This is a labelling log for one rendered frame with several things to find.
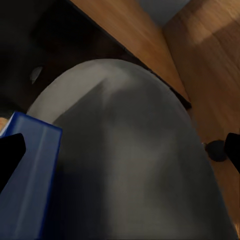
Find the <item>swivel chair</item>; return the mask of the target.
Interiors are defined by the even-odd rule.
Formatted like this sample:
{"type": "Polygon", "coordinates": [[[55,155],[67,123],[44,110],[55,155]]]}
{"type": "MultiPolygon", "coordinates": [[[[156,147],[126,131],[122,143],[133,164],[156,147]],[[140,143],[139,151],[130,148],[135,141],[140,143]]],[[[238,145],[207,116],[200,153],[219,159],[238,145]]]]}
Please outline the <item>swivel chair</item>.
{"type": "Polygon", "coordinates": [[[28,111],[62,129],[42,240],[240,240],[209,144],[176,94],[140,65],[91,59],[48,85],[28,111]]]}

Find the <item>folder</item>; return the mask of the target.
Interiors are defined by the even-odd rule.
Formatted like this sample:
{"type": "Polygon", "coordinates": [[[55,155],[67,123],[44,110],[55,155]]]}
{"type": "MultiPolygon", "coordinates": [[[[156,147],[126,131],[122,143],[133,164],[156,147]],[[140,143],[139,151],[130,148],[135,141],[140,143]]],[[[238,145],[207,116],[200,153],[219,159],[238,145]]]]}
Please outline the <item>folder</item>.
{"type": "Polygon", "coordinates": [[[0,240],[43,240],[63,129],[15,110],[0,139],[18,133],[26,152],[0,193],[0,240]]]}

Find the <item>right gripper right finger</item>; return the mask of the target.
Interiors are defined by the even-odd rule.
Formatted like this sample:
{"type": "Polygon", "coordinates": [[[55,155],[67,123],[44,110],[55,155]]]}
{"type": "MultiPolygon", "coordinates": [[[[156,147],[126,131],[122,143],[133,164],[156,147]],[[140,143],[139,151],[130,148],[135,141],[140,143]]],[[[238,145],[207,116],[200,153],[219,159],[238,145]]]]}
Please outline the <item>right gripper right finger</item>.
{"type": "Polygon", "coordinates": [[[224,142],[224,151],[240,173],[240,135],[228,133],[224,142]]]}

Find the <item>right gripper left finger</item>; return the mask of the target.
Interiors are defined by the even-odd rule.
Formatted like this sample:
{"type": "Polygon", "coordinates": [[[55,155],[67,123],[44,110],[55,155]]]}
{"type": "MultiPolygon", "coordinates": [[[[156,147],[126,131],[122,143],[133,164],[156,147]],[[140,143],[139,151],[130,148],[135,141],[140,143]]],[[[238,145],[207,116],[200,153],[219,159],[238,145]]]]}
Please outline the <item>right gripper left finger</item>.
{"type": "Polygon", "coordinates": [[[21,133],[0,138],[0,193],[26,152],[21,133]]]}

